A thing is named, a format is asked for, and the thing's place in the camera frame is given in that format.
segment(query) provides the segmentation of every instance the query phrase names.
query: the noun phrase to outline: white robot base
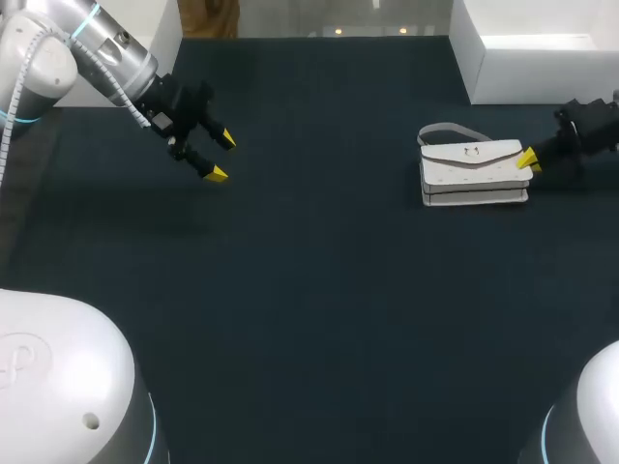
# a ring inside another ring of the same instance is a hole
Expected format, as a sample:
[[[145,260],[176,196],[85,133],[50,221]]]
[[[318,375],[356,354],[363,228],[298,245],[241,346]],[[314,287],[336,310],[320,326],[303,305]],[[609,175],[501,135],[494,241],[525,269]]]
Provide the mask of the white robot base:
[[[619,342],[603,349],[550,408],[518,464],[619,462]]]
[[[92,306],[0,290],[0,462],[169,464],[129,343]]]

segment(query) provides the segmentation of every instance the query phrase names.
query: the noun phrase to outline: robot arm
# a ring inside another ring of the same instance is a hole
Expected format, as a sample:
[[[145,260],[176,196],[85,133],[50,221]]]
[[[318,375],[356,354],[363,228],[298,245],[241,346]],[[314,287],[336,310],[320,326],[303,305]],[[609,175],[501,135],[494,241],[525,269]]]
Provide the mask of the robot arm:
[[[64,97],[79,73],[116,105],[131,102],[138,112],[136,118],[167,140],[169,153],[176,160],[186,160],[207,180],[221,182],[227,178],[187,141],[199,124],[223,149],[236,146],[228,130],[208,112],[213,91],[203,83],[194,93],[171,75],[158,77],[156,57],[98,3],[0,0],[0,13],[0,130],[7,121],[15,81],[29,45],[42,31],[60,31],[64,41],[44,38],[32,56],[12,128],[15,136]]]
[[[570,101],[555,113],[559,131],[555,136],[531,146],[518,161],[520,168],[550,168],[561,160],[578,162],[581,155],[616,151],[619,144],[619,92],[615,101],[595,100],[588,104]]]

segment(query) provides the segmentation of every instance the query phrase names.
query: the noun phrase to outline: handbag strap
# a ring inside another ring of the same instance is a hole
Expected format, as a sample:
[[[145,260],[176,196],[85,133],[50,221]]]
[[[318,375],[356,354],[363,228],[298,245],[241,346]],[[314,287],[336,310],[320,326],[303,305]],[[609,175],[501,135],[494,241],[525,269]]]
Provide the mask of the handbag strap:
[[[480,142],[490,142],[492,140],[487,135],[483,135],[482,133],[475,132],[474,130],[470,130],[469,128],[466,128],[465,126],[461,126],[459,124],[436,123],[436,124],[430,124],[429,126],[425,126],[424,128],[421,128],[421,130],[419,131],[419,135],[417,135],[417,142],[419,142],[419,145],[422,147],[424,145],[429,145],[424,140],[424,135],[428,135],[429,133],[433,133],[433,132],[456,132],[461,135],[471,137]]]

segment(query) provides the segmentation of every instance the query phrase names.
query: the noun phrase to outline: white box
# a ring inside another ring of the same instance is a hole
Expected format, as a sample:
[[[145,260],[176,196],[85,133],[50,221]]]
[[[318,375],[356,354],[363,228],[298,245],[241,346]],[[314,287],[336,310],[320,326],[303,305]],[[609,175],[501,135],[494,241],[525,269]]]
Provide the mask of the white box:
[[[158,75],[172,73],[183,40],[177,0],[100,0],[99,3],[157,58]],[[115,107],[82,77],[56,106]]]
[[[612,101],[619,0],[456,0],[450,40],[473,104]]]

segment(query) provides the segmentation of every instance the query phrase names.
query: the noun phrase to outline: dark mat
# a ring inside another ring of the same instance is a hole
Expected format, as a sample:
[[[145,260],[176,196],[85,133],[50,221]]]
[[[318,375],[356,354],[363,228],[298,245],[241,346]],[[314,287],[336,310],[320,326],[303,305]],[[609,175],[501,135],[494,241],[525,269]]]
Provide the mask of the dark mat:
[[[3,285],[119,325],[174,464],[516,462],[619,338],[617,168],[424,209],[421,126],[555,131],[550,107],[470,107],[443,38],[185,42],[177,73],[218,91],[240,148],[195,144],[229,184],[125,112],[68,110]]]

